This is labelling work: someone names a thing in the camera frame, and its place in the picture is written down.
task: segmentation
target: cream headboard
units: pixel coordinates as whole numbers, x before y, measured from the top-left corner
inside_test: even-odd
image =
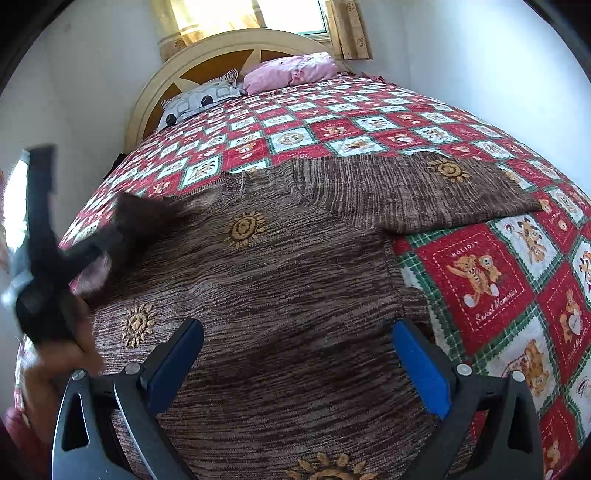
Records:
[[[150,79],[131,114],[125,137],[130,153],[160,121],[161,100],[190,90],[236,68],[239,72],[261,61],[330,49],[307,37],[267,28],[247,28],[204,38],[178,52]]]

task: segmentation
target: bedspread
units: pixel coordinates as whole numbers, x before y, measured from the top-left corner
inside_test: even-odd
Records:
[[[97,189],[61,246],[108,221],[119,190],[184,196],[222,171],[293,157],[425,150],[495,163],[542,203],[532,215],[392,246],[407,285],[425,292],[437,344],[452,360],[482,374],[524,373],[544,471],[556,477],[591,431],[591,200],[532,149],[466,111],[346,76],[235,99],[147,138]]]

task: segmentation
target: patterned pillowcase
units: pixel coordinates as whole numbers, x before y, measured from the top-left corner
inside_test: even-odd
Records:
[[[166,103],[162,105],[164,113],[160,117],[157,131],[160,132],[166,127],[166,117],[171,114],[176,117],[178,124],[226,100],[240,97],[242,94],[236,86],[237,79],[238,71],[233,69],[222,77],[198,85],[168,101],[165,100]]]

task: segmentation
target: sun pattern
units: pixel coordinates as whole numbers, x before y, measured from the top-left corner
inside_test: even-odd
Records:
[[[441,175],[454,182],[462,182],[464,179],[470,178],[470,175],[462,170],[461,166],[450,160],[433,160],[429,162],[427,168],[437,170]]]
[[[154,333],[153,326],[155,323],[154,316],[156,313],[152,311],[152,305],[134,305],[127,310],[127,318],[121,321],[121,340],[125,342],[128,348],[139,347],[139,341],[145,341],[146,334]]]
[[[358,462],[351,470],[349,468],[349,455],[341,453],[333,462],[325,453],[318,453],[320,465],[299,459],[298,464],[304,473],[297,470],[286,470],[286,474],[294,480],[320,480],[323,478],[339,478],[340,480],[373,480],[377,473],[363,473],[366,462]]]
[[[265,232],[265,216],[261,212],[251,211],[236,217],[230,225],[225,228],[229,234],[225,240],[236,248],[247,247],[250,239],[258,239],[258,235]]]

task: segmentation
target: yellow curtain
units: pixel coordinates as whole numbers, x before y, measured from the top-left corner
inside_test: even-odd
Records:
[[[265,27],[257,0],[151,0],[156,15],[160,57],[217,33]]]
[[[326,16],[336,59],[371,58],[355,0],[326,0]]]

